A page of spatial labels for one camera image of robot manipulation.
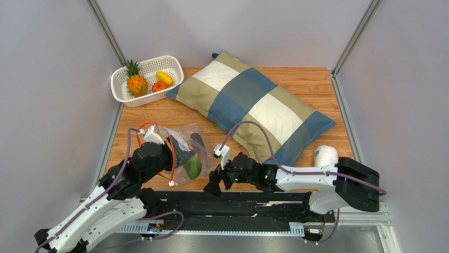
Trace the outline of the clear orange zip bag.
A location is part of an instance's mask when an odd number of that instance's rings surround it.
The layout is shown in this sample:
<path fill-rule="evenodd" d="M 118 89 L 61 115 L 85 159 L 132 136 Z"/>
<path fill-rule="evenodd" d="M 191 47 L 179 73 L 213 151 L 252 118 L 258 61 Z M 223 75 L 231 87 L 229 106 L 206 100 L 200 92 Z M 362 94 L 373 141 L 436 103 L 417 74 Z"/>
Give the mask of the clear orange zip bag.
<path fill-rule="evenodd" d="M 174 129 L 144 123 L 138 128 L 136 139 L 140 146 L 147 142 L 163 142 L 169 149 L 174 148 L 175 165 L 158 173 L 172 188 L 206 177 L 216 167 L 212 149 L 197 123 Z"/>

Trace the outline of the fake mango green orange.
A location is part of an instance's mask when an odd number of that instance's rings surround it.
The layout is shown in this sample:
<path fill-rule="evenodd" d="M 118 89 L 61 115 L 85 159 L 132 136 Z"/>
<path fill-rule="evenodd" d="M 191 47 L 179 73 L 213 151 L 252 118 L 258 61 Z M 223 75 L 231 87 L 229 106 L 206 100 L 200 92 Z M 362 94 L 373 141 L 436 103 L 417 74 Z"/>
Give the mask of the fake mango green orange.
<path fill-rule="evenodd" d="M 199 155 L 195 153 L 184 165 L 183 165 L 186 174 L 189 179 L 196 179 L 201 171 L 202 171 L 202 163 L 199 158 Z"/>

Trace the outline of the purple fake eggplant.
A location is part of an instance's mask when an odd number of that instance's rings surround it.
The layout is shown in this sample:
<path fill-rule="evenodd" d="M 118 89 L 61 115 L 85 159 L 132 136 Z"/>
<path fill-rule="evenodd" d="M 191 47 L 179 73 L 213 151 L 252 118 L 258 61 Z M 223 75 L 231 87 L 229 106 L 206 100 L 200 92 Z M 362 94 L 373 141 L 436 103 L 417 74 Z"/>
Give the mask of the purple fake eggplant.
<path fill-rule="evenodd" d="M 199 133 L 194 132 L 190 135 L 190 143 L 198 153 L 206 153 L 204 141 Z"/>

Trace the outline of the orange fake pumpkin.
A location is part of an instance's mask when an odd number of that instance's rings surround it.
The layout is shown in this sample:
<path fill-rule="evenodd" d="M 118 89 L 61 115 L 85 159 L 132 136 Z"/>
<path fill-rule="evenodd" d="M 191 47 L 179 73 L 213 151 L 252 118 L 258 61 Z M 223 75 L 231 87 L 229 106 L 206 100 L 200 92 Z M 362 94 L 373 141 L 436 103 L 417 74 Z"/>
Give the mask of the orange fake pumpkin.
<path fill-rule="evenodd" d="M 155 92 L 159 92 L 159 91 L 165 90 L 165 89 L 167 89 L 168 87 L 169 87 L 169 86 L 168 86 L 167 83 L 165 83 L 165 82 L 163 82 L 163 81 L 156 81 L 156 82 L 152 85 L 151 90 L 152 90 L 153 93 L 155 93 Z"/>

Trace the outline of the yellow fake corn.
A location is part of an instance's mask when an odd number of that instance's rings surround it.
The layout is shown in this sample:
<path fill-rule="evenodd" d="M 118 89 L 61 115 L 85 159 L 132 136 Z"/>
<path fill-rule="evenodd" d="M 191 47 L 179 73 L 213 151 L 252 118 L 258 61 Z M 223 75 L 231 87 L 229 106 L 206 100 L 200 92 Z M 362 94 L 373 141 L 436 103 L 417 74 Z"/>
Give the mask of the yellow fake corn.
<path fill-rule="evenodd" d="M 172 86 L 174 84 L 174 80 L 165 72 L 157 71 L 156 78 L 159 81 L 166 83 L 168 86 Z"/>

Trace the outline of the fake pineapple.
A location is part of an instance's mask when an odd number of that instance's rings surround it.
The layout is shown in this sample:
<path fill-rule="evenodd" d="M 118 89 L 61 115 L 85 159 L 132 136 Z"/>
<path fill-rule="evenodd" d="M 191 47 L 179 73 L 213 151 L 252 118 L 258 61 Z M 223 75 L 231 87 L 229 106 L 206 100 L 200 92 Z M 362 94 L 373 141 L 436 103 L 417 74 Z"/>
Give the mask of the fake pineapple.
<path fill-rule="evenodd" d="M 128 76 L 126 81 L 128 92 L 136 98 L 146 95 L 149 86 L 147 80 L 140 74 L 140 63 L 126 60 L 125 67 Z"/>

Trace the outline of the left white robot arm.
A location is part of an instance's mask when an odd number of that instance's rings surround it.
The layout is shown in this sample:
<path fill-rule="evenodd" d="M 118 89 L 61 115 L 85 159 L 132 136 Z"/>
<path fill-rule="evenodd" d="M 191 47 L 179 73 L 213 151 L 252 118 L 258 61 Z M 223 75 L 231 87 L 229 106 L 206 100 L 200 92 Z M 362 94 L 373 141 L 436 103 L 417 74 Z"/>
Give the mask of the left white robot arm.
<path fill-rule="evenodd" d="M 87 199 L 51 229 L 38 230 L 36 252 L 89 252 L 102 240 L 136 220 L 159 220 L 162 200 L 143 184 L 163 171 L 173 172 L 197 158 L 196 151 L 176 140 L 145 142 L 111 167 Z"/>

